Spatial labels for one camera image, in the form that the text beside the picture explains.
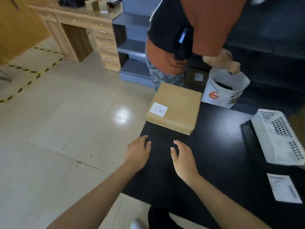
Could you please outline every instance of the red logo on bucket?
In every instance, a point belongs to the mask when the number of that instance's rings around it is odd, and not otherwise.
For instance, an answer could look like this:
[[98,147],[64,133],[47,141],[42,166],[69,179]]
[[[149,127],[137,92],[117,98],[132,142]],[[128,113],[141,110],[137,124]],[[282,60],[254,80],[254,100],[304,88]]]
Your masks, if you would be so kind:
[[209,97],[212,98],[212,99],[216,99],[216,98],[218,98],[218,93],[217,92],[211,92],[209,94]]

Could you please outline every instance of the drawer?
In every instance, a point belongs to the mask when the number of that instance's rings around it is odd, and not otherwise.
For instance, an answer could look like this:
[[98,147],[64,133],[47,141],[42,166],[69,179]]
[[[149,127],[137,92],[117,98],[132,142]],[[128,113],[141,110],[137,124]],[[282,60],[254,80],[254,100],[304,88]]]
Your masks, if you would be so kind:
[[90,21],[88,18],[59,13],[56,13],[55,15],[60,23],[90,28]]
[[107,62],[104,62],[104,65],[105,65],[105,68],[106,69],[109,69],[109,70],[113,70],[113,71],[120,71],[121,69],[121,66],[120,65],[114,65],[114,64],[110,64],[110,63],[107,63]]
[[93,30],[113,31],[112,22],[106,22],[102,19],[90,19],[90,23]]
[[120,60],[117,53],[109,53],[105,50],[99,51],[103,62],[120,66]]
[[95,41],[100,50],[105,50],[110,53],[117,53],[116,44],[114,41],[104,38],[95,38]]
[[95,37],[115,40],[112,30],[93,30],[93,33]]
[[46,10],[35,10],[37,13],[40,14],[40,16],[44,19],[44,20],[48,20],[51,22],[55,22],[58,23],[57,18],[55,17],[55,14],[51,11],[46,11]]

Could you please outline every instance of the person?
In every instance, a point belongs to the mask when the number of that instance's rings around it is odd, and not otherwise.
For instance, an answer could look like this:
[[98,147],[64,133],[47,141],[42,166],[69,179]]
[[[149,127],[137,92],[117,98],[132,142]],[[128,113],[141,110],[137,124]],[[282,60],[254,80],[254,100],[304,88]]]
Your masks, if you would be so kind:
[[183,86],[193,53],[215,68],[240,70],[223,45],[246,0],[161,0],[150,18],[146,63],[157,91],[161,82]]
[[[101,184],[63,212],[47,229],[98,229],[124,186],[144,167],[151,149],[150,141],[145,146],[146,138],[147,135],[133,140],[128,145],[124,163]],[[173,143],[179,149],[177,155],[176,150],[170,148],[177,175],[198,195],[222,229],[270,229],[268,225],[200,176],[190,147],[178,140]],[[162,209],[151,207],[148,216],[150,229],[181,228],[170,218],[168,212]],[[131,229],[140,228],[136,221],[131,225]]]

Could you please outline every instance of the black vest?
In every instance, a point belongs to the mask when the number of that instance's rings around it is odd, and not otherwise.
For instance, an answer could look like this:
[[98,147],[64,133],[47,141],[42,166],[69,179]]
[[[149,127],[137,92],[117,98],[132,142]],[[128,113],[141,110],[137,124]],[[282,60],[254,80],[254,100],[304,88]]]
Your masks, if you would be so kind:
[[[179,38],[187,29],[180,44]],[[194,28],[187,19],[180,0],[162,0],[154,11],[148,37],[160,49],[174,54],[175,59],[184,60],[192,56]]]

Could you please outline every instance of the white bucket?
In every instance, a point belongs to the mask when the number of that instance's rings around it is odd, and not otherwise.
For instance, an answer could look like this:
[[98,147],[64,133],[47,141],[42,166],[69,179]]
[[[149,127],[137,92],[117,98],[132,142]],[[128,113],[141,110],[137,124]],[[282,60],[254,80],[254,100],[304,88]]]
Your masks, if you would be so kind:
[[[223,88],[216,84],[219,82],[232,90]],[[250,84],[250,80],[242,72],[230,74],[225,69],[212,68],[209,72],[209,79],[202,95],[202,102],[231,108],[238,101],[244,89]]]

